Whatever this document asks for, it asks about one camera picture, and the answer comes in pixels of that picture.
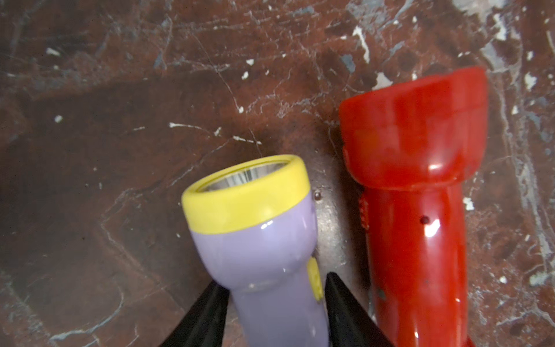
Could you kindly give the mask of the all-red flashlight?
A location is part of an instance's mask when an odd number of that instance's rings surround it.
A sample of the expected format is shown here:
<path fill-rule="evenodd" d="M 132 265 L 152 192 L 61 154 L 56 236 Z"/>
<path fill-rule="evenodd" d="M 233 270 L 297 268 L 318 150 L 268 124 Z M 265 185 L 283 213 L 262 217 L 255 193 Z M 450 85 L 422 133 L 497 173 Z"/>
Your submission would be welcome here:
<path fill-rule="evenodd" d="M 345 166 L 363 188 L 377 325 L 395 346 L 470 346 L 463 182 L 488 130 L 481 67 L 348 98 L 339 117 Z"/>

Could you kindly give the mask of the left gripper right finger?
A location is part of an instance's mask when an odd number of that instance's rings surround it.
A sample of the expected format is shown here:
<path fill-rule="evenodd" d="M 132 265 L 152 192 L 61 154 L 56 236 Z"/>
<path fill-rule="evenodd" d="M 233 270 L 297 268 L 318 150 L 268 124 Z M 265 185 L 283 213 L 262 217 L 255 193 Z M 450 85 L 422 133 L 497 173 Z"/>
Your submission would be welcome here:
<path fill-rule="evenodd" d="M 393 347 L 337 273 L 327 274 L 325 301 L 332 346 Z"/>

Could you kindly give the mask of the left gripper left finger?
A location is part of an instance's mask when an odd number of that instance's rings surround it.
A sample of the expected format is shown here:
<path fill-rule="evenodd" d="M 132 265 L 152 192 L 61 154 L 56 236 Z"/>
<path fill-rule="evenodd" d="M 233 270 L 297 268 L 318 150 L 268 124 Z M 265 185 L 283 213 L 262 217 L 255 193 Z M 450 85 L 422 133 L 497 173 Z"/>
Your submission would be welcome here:
<path fill-rule="evenodd" d="M 160 347 L 221 347 L 229 294 L 212 280 Z"/>

